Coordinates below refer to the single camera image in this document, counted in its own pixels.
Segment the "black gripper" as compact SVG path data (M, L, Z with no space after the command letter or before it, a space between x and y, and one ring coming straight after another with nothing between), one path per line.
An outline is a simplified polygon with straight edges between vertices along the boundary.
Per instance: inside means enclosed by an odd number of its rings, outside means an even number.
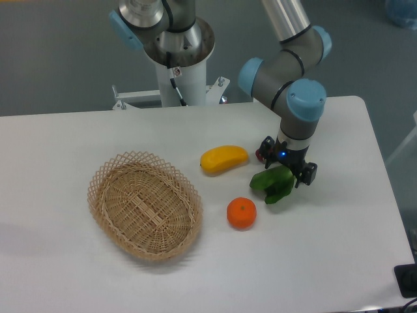
M303 148L293 147L289 138L274 139L267 136L259 147L259 161L269 168L272 163L280 163L288 167L296 177L295 188L300 184L310 186L317 174L317 164L306 162L305 157L309 149L308 145Z

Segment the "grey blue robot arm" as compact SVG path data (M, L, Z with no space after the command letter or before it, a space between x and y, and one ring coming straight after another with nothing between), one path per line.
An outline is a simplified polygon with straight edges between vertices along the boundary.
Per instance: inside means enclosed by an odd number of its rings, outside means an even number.
M326 58L332 41L322 27L310 23L300 1L263 1L263 7L281 50L269 61L248 60L238 85L281 119L278 135L262 142L257 157L266 165L286 166L297 183L309 185L317 165L305 157L326 91L304 75ZM129 48L144 51L154 63L163 106L208 102L206 62L215 38L211 26L197 16L194 1L119 1L109 20Z

